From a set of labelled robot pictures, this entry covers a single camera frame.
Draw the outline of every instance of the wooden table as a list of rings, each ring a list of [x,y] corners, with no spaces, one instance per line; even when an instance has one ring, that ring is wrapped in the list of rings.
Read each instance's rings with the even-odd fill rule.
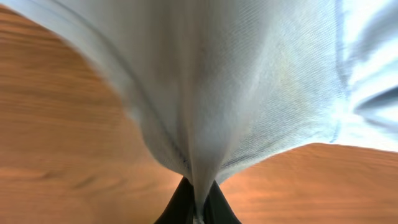
[[[49,31],[0,7],[0,223],[153,223],[181,177]],[[311,145],[221,185],[243,223],[398,223],[398,154]]]

